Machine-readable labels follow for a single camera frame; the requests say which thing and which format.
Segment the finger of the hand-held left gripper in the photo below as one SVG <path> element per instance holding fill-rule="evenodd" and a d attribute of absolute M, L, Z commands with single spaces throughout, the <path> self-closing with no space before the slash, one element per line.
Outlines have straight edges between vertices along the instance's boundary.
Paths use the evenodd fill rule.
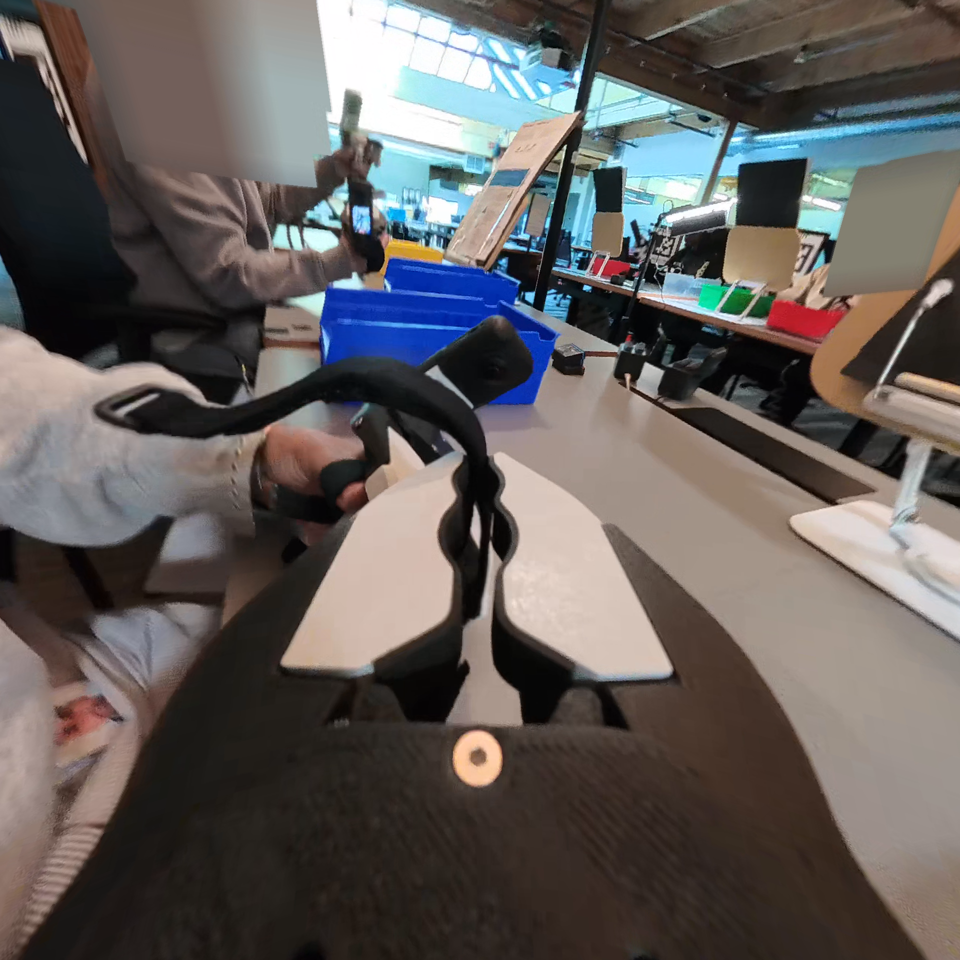
<path fill-rule="evenodd" d="M 437 496 L 440 490 L 452 491 L 452 447 L 440 446 L 438 450 L 427 444 L 425 452 L 420 453 L 400 432 L 387 431 L 383 462 L 366 477 L 366 500 L 374 501 L 396 486 Z"/>

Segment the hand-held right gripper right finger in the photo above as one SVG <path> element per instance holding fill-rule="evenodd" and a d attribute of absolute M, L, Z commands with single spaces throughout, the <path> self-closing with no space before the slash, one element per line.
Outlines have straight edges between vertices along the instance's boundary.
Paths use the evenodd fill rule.
<path fill-rule="evenodd" d="M 506 626 L 557 656 L 576 681 L 671 678 L 673 664 L 599 518 L 513 457 L 497 452 L 493 463 L 513 524 L 497 594 Z"/>

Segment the person's left forearm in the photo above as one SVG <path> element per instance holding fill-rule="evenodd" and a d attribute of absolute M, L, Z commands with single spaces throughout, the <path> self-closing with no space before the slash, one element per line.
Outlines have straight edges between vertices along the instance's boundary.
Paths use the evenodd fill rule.
<path fill-rule="evenodd" d="M 1 333 L 1 523 L 61 546 L 116 546 L 158 518 L 219 516 L 255 532 L 251 472 L 264 435 L 144 436 L 110 425 L 94 406 L 155 386 L 207 404 L 162 366 L 98 370 Z"/>

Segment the grey desk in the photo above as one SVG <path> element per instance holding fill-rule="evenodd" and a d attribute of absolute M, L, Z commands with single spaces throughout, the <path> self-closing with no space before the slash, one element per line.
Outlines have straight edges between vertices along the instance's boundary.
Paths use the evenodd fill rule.
<path fill-rule="evenodd" d="M 958 643 L 790 529 L 822 503 L 612 377 L 480 411 L 494 451 L 619 527 L 780 702 L 846 843 L 927 958 L 958 958 Z"/>

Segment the black desk mat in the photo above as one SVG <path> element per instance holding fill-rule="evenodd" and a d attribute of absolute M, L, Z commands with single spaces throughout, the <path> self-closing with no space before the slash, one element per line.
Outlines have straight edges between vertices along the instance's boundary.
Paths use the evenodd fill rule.
<path fill-rule="evenodd" d="M 714 406 L 669 405 L 652 400 L 672 417 L 712 438 L 727 450 L 830 506 L 875 494 L 878 489 L 784 440 Z"/>

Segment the person's left hand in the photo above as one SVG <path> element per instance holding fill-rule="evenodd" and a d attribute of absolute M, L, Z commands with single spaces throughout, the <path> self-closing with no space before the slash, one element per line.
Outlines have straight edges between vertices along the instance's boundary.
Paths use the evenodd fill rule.
<path fill-rule="evenodd" d="M 275 486 L 307 497 L 322 494 L 321 472 L 330 464 L 364 459 L 361 441 L 353 436 L 274 424 L 266 431 L 269 475 Z"/>

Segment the blue storage bin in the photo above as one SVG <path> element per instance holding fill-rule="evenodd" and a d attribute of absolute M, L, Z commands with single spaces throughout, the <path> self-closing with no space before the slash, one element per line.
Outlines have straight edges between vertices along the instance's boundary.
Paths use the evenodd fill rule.
<path fill-rule="evenodd" d="M 533 358 L 529 378 L 493 404 L 531 405 L 559 333 L 505 301 L 489 305 L 476 296 L 330 287 L 318 317 L 323 360 L 383 356 L 417 366 L 491 316 L 506 318 Z"/>
<path fill-rule="evenodd" d="M 513 305 L 521 290 L 521 282 L 497 271 L 401 257 L 388 261 L 385 283 L 393 292 L 473 298 L 488 306 Z"/>

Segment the yellow storage bin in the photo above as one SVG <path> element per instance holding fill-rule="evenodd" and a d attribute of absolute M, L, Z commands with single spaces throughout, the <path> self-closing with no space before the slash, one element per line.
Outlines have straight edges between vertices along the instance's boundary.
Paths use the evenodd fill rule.
<path fill-rule="evenodd" d="M 445 252 L 434 246 L 426 246 L 420 242 L 390 238 L 384 250 L 384 265 L 379 270 L 382 277 L 386 277 L 386 270 L 392 258 L 414 260 L 427 263 L 442 263 Z"/>

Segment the wooden sign board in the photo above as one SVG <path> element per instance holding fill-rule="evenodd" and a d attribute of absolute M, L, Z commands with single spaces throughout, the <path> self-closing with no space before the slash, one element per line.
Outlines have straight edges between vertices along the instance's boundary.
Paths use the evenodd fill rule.
<path fill-rule="evenodd" d="M 445 260 L 458 266 L 491 269 L 537 179 L 582 125 L 581 110 L 523 124 L 456 228 Z"/>

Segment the black charging dock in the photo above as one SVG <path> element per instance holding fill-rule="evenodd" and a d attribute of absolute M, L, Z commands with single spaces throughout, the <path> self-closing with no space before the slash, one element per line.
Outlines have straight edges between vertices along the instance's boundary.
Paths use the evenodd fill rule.
<path fill-rule="evenodd" d="M 666 366 L 659 379 L 656 396 L 666 402 L 688 402 L 703 382 L 719 370 L 727 355 L 726 347 L 718 347 L 700 359 L 686 357 Z"/>

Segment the black pole stand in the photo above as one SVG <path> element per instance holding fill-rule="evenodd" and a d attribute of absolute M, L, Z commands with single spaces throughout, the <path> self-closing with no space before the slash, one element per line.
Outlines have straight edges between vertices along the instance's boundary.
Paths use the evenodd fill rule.
<path fill-rule="evenodd" d="M 534 309 L 543 311 L 546 306 L 547 294 L 553 279 L 553 268 L 556 265 L 560 241 L 563 234 L 563 224 L 566 216 L 570 186 L 573 180 L 575 163 L 580 149 L 583 124 L 594 85 L 597 66 L 603 52 L 604 37 L 607 20 L 613 3 L 611 1 L 597 1 L 594 6 L 589 36 L 583 54 L 581 77 L 577 87 L 577 97 L 574 103 L 574 112 L 578 120 L 564 141 L 563 156 L 558 172 L 557 189 L 551 212 L 549 229 L 534 288 Z"/>

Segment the wooden workbench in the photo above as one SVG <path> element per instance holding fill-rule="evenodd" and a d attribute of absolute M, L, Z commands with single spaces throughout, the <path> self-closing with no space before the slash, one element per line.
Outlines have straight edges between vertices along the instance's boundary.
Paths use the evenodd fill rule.
<path fill-rule="evenodd" d="M 755 322 L 753 318 L 739 318 L 701 307 L 689 297 L 668 296 L 660 289 L 647 290 L 643 285 L 637 292 L 631 287 L 618 286 L 606 279 L 593 276 L 582 270 L 553 268 L 552 277 L 575 284 L 588 286 L 621 298 L 663 310 L 673 316 L 695 322 L 701 327 L 726 330 L 735 335 L 758 342 L 772 344 L 794 354 L 813 356 L 820 349 L 823 338 L 811 339 L 771 327 L 768 323 Z"/>

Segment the small green storage bin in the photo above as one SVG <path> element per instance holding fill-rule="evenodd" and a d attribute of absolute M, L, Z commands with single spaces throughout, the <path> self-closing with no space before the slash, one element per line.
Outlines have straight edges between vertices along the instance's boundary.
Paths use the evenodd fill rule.
<path fill-rule="evenodd" d="M 698 296 L 702 309 L 740 319 L 766 320 L 776 299 L 775 294 L 759 294 L 742 285 L 707 283 Z"/>

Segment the red storage bin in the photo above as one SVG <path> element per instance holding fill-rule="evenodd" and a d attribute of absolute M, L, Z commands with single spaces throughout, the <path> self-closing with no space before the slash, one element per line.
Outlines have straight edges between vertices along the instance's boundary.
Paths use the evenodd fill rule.
<path fill-rule="evenodd" d="M 809 341 L 823 341 L 845 317 L 847 310 L 815 309 L 793 300 L 773 301 L 766 327 Z"/>

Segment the black office chair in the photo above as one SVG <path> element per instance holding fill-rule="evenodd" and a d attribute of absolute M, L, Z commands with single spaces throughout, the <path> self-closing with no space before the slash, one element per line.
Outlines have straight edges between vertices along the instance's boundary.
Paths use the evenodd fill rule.
<path fill-rule="evenodd" d="M 1 254 L 28 336 L 81 360 L 163 330 L 222 331 L 219 318 L 143 306 L 114 246 L 109 211 L 37 72 L 1 65 Z"/>

